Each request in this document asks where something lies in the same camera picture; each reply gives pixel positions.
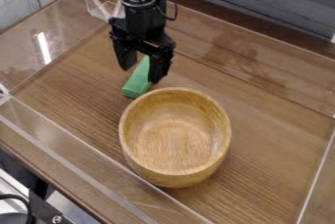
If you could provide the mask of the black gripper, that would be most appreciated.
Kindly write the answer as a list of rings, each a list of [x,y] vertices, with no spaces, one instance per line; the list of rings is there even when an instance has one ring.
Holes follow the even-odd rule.
[[[167,75],[175,41],[164,26],[176,16],[167,16],[167,0],[122,0],[126,17],[108,20],[109,37],[119,67],[130,69],[138,62],[136,52],[148,55],[147,80],[156,84]]]

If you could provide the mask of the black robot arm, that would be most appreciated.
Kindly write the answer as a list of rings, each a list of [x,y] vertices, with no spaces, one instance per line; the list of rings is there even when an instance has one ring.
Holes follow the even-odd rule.
[[[176,43],[164,31],[166,0],[120,0],[126,15],[111,17],[109,38],[119,67],[127,70],[138,62],[138,53],[148,56],[147,81],[156,84],[167,75]]]

